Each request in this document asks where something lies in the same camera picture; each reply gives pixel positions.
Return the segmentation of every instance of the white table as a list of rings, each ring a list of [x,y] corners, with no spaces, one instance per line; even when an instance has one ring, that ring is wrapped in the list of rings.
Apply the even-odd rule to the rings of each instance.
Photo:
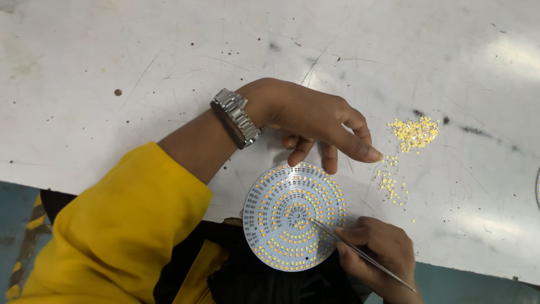
[[[350,220],[404,228],[420,262],[540,284],[539,11],[525,0],[1,1],[0,180],[79,194],[220,88],[277,77],[346,98],[387,154],[386,123],[413,110],[441,120],[419,155],[400,154],[407,212],[382,202],[375,165],[340,155]],[[257,177],[286,160],[268,134],[211,182],[205,219],[238,217]]]

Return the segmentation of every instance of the round led board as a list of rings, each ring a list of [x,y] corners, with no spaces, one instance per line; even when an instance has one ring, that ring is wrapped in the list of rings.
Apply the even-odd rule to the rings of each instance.
[[[270,267],[297,272],[315,267],[335,241],[311,220],[345,226],[347,208],[338,183],[322,168],[280,164],[253,185],[244,205],[244,235],[252,252]]]

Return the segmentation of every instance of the yellow jacket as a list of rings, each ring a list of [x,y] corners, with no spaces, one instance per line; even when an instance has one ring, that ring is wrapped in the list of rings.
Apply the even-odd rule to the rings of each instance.
[[[13,304],[154,303],[172,248],[212,193],[156,143],[132,150],[56,217],[53,239]],[[206,277],[228,253],[205,241],[174,303],[214,303]]]

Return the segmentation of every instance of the brown bracelet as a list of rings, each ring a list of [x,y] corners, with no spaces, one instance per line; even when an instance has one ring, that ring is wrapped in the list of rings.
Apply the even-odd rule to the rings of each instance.
[[[237,131],[233,126],[231,126],[231,119],[225,113],[224,109],[217,103],[216,101],[212,100],[210,102],[210,107],[212,108],[212,111],[214,114],[218,117],[221,124],[223,124],[223,127],[229,134],[229,137],[234,141],[234,143],[237,145],[238,149],[242,150],[246,146],[246,143],[238,136]]]

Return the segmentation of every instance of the tweezers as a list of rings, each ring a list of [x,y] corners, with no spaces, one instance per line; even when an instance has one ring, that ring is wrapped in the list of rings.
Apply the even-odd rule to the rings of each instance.
[[[358,249],[358,247],[350,244],[349,242],[345,241],[344,239],[342,239],[340,236],[336,235],[334,233],[334,231],[329,228],[328,226],[326,226],[325,224],[323,223],[320,223],[316,220],[313,220],[311,219],[311,221],[313,223],[315,223],[315,225],[317,227],[319,227],[320,229],[322,229],[322,231],[324,231],[327,235],[333,237],[335,240],[337,241],[340,241],[344,244],[346,244],[347,246],[351,247],[354,252],[356,252],[361,258],[363,258],[364,260],[370,262],[371,264],[373,264],[375,267],[377,267],[378,269],[386,272],[389,276],[393,277],[394,279],[396,279],[399,283],[402,283],[403,285],[405,285],[407,288],[409,288],[410,290],[412,290],[413,292],[417,292],[416,289],[414,289],[413,287],[411,287],[410,285],[408,285],[407,283],[405,283],[403,280],[401,280],[399,277],[397,277],[397,275],[393,274],[391,271],[389,271],[388,269],[386,269],[383,265],[377,263],[377,261],[373,260],[370,256],[368,256],[367,254],[365,254],[364,252],[362,252],[360,249]]]

